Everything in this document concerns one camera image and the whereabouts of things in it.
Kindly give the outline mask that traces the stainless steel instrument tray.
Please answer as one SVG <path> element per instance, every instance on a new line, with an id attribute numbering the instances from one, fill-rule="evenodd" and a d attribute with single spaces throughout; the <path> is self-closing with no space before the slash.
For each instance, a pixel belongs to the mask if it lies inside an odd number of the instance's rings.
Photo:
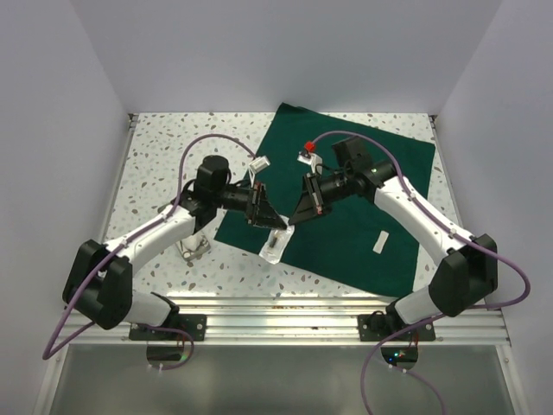
<path id="1" fill-rule="evenodd" d="M 178 253 L 185 261 L 193 261 L 210 251 L 211 245 L 203 232 L 195 233 L 175 243 Z"/>

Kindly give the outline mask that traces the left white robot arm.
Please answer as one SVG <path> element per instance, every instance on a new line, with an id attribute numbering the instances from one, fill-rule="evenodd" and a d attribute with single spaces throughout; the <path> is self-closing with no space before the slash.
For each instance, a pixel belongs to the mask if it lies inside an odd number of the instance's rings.
<path id="1" fill-rule="evenodd" d="M 284 230 L 285 220 L 271 206 L 266 187 L 230 182 L 229 162 L 207 156 L 197 169 L 192 188 L 185 188 L 153 220 L 105 243 L 92 239 L 77 252 L 62 299 L 102 329 L 121 322 L 147 327 L 163 340 L 182 325 L 179 308 L 154 292 L 134 289 L 135 274 L 155 256 L 179 240 L 199 234 L 220 209 L 240 212 L 253 227 Z"/>

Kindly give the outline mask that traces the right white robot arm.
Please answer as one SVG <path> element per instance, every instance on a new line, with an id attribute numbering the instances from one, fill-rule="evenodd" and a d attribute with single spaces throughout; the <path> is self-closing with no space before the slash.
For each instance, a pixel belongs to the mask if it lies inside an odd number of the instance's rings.
<path id="1" fill-rule="evenodd" d="M 289 222 L 292 225 L 328 215 L 333 203 L 357 195 L 396 220 L 429 254 L 437 269 L 429 284 L 390 303 L 370 318 L 370 326 L 401 340 L 416 323 L 432 316 L 458 316 L 498 287 L 495 241 L 473 236 L 431 205 L 397 163 L 374 162 L 361 137 L 332 146 L 338 166 L 325 176 L 315 146 L 307 143 L 298 161 L 309 165 L 302 193 Z"/>

